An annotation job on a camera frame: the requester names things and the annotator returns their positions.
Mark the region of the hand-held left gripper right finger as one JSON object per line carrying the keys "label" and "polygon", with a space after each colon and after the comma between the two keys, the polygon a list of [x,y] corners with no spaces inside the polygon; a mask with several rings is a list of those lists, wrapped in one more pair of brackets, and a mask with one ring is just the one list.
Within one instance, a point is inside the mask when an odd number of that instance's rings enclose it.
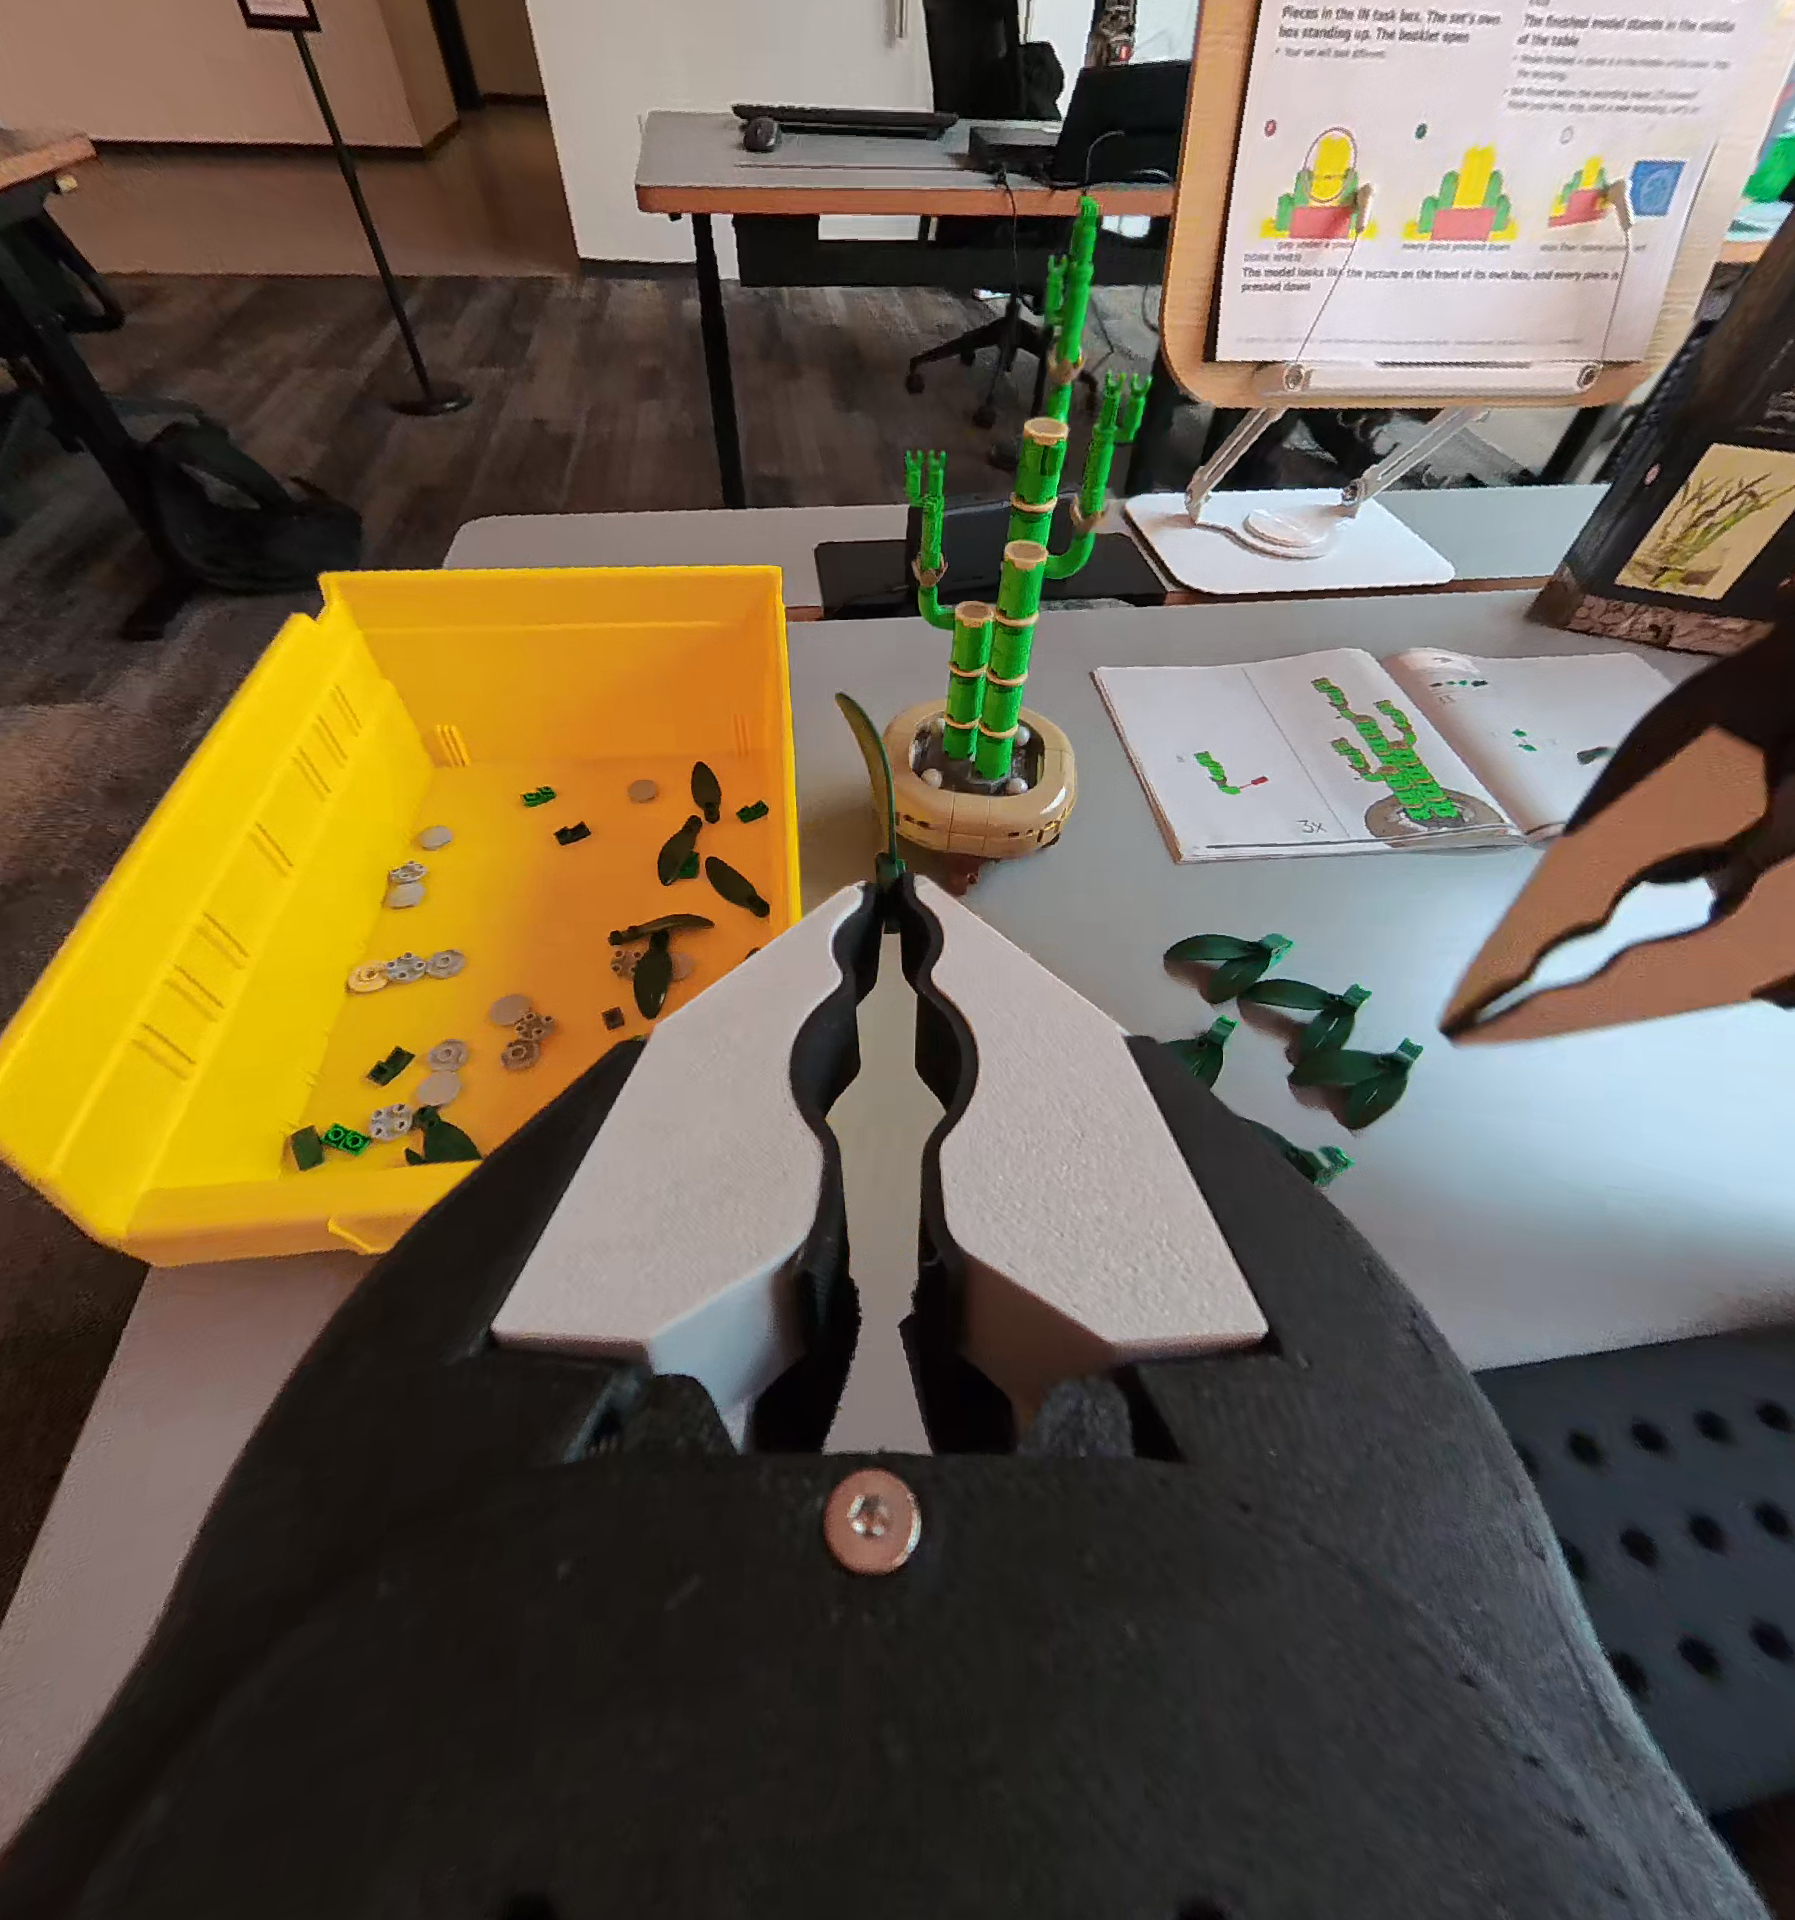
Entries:
{"label": "hand-held left gripper right finger", "polygon": [[896,884],[922,1161],[899,1325],[934,1453],[1006,1453],[1046,1398],[1135,1361],[1247,1352],[1271,1321],[1122,1022],[934,878]]}

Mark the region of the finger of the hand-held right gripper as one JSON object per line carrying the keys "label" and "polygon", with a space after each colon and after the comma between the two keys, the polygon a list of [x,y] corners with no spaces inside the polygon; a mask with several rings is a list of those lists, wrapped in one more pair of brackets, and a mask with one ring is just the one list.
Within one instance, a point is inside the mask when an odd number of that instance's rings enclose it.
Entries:
{"label": "finger of the hand-held right gripper", "polygon": [[1795,610],[1636,721],[1530,884],[1611,890],[1615,908],[1642,884],[1707,884],[1707,920],[1732,914],[1753,884],[1795,884]]}
{"label": "finger of the hand-held right gripper", "polygon": [[1448,997],[1448,1043],[1543,1043],[1748,1002],[1795,1003],[1795,884],[1753,884],[1707,925],[1622,945],[1574,985],[1526,991],[1550,948],[1601,930],[1611,908],[1611,890],[1530,884]]}

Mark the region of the dark green lego leaf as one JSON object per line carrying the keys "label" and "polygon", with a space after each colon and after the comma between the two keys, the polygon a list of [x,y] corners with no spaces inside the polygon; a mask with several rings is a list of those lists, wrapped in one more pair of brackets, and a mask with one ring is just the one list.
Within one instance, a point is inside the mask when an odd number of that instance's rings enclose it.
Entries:
{"label": "dark green lego leaf", "polygon": [[881,743],[879,724],[866,715],[866,708],[850,693],[838,693],[833,699],[838,699],[838,713],[850,724],[850,732],[856,743],[856,755],[863,755],[863,768],[866,768],[870,815],[876,815],[876,831],[879,831],[870,878],[876,878],[879,914],[888,914],[893,896],[909,878],[909,865],[899,860],[899,826],[896,826],[896,788],[893,788],[888,743]]}

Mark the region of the yellow plastic bin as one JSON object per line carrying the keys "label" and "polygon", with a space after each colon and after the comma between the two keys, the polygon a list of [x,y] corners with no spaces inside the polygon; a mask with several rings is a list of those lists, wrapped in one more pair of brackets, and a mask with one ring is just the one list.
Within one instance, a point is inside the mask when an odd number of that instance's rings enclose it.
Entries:
{"label": "yellow plastic bin", "polygon": [[3,1031],[0,1161],[150,1267],[389,1256],[528,1118],[480,1153],[421,1109],[412,1168],[286,1180],[365,865],[445,768],[681,751],[761,763],[800,876],[778,566],[329,576]]}

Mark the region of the black lego set box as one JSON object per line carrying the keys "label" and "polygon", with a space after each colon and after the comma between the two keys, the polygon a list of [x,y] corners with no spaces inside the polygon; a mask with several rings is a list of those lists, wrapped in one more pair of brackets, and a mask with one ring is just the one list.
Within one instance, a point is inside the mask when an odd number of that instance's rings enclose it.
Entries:
{"label": "black lego set box", "polygon": [[1795,210],[1725,317],[1659,381],[1534,623],[1725,659],[1789,610]]}

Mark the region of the lego instruction booklet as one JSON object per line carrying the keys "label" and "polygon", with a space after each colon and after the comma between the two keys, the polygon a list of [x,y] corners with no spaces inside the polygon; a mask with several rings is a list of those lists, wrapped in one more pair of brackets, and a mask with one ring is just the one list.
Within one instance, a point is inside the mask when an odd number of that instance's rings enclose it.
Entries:
{"label": "lego instruction booklet", "polygon": [[1100,667],[1174,862],[1558,836],[1672,680],[1631,655]]}

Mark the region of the green lego bamboo model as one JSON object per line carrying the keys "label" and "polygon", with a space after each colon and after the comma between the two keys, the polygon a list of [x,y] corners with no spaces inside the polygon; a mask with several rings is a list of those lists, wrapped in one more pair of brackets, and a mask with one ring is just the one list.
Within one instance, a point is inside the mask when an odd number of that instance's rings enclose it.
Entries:
{"label": "green lego bamboo model", "polygon": [[1113,464],[1135,441],[1149,403],[1149,376],[1113,376],[1088,428],[1079,491],[1060,491],[1100,226],[1100,200],[1081,197],[1065,254],[1051,257],[1051,401],[1020,428],[995,599],[943,610],[945,456],[902,456],[902,498],[922,514],[917,616],[948,637],[948,659],[945,698],[899,713],[881,743],[899,847],[934,854],[948,890],[971,890],[982,869],[1051,849],[1079,800],[1073,744],[1054,721],[1024,708],[1024,687],[1043,592],[1090,561]]}

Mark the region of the black perforated pad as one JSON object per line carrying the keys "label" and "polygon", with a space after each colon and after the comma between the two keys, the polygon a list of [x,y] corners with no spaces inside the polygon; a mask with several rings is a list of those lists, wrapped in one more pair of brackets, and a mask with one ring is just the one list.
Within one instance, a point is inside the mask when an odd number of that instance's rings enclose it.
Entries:
{"label": "black perforated pad", "polygon": [[1707,1814],[1795,1793],[1795,1325],[1480,1376]]}

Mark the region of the black flat device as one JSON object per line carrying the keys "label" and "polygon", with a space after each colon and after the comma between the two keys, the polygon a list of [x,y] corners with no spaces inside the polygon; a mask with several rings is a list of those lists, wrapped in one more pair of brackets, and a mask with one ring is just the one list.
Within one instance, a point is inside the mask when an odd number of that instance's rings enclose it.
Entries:
{"label": "black flat device", "polygon": [[[1006,540],[1006,505],[1005,500],[957,500],[945,508],[943,558],[945,576],[936,579],[943,610],[957,599],[995,599],[1000,555]],[[843,616],[902,616],[917,612],[917,558],[922,514],[911,508],[899,537],[888,540],[821,540],[810,551],[821,612]],[[1043,592],[1046,610],[1081,610],[1081,606],[1129,606],[1161,610],[1164,582],[1147,561],[1141,548],[1129,533],[1100,533],[1090,561]]]}

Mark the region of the printed task sheet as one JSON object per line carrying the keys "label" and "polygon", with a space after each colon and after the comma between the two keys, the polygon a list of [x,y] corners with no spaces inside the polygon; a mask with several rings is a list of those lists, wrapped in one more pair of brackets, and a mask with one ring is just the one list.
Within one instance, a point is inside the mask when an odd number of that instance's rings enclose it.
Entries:
{"label": "printed task sheet", "polygon": [[1742,30],[1746,6],[1266,6],[1212,360],[1642,360]]}

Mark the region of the black backpack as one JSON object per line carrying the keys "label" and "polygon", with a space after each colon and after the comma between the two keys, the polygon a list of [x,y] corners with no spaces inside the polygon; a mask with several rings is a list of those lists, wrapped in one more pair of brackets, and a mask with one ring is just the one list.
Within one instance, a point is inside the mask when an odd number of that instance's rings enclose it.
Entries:
{"label": "black backpack", "polygon": [[282,485],[214,418],[184,418],[136,445],[146,505],[165,555],[229,597],[313,592],[364,561],[364,518],[313,489]]}

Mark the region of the black office chair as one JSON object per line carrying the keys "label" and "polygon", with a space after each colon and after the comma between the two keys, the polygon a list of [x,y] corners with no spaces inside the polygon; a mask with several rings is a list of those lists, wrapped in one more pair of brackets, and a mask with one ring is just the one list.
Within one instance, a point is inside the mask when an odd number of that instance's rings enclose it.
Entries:
{"label": "black office chair", "polygon": [[1028,360],[1031,366],[1031,403],[1028,413],[1043,418],[1051,401],[1051,338],[1054,329],[1046,326],[1046,287],[1051,287],[1051,257],[1065,254],[1071,247],[1071,226],[1065,221],[953,221],[953,219],[934,219],[928,244],[936,254],[1005,254],[1006,282],[1005,282],[1005,308],[943,341],[922,353],[911,353],[902,373],[902,392],[922,395],[923,392],[923,366],[957,360],[961,366],[973,366],[977,353],[993,353],[993,376],[987,392],[973,408],[973,427],[993,428],[1000,418],[1000,388],[1014,360]]}

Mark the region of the black laptop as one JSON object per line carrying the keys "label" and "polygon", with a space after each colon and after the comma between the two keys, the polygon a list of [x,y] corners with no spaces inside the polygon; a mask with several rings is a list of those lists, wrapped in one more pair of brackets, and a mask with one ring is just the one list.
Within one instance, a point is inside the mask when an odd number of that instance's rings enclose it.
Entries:
{"label": "black laptop", "polygon": [[1088,69],[1071,91],[1046,181],[1054,188],[1170,185],[1177,177],[1192,62]]}

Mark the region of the grey office desk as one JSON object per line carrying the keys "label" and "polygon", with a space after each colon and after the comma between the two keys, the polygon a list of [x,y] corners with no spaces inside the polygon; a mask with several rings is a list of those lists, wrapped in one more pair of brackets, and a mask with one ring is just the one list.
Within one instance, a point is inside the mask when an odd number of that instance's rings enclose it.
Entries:
{"label": "grey office desk", "polygon": [[734,112],[651,112],[635,156],[635,210],[690,226],[699,350],[714,401],[715,489],[746,508],[740,408],[720,291],[715,221],[734,226],[737,282],[793,287],[943,287],[973,291],[993,271],[1031,265],[1028,221],[1065,221],[1081,197],[1109,219],[1161,221],[1174,185],[1043,185],[967,163],[971,129],[911,136],[794,136],[750,156]]}

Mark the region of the black keyboard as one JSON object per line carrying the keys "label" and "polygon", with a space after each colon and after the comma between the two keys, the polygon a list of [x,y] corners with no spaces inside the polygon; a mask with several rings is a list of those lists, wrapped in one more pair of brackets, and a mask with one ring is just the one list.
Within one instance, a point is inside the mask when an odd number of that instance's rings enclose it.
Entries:
{"label": "black keyboard", "polygon": [[896,140],[936,140],[957,124],[957,112],[936,107],[807,107],[807,103],[727,103],[734,121],[740,112],[778,118],[783,134],[800,136],[896,136]]}

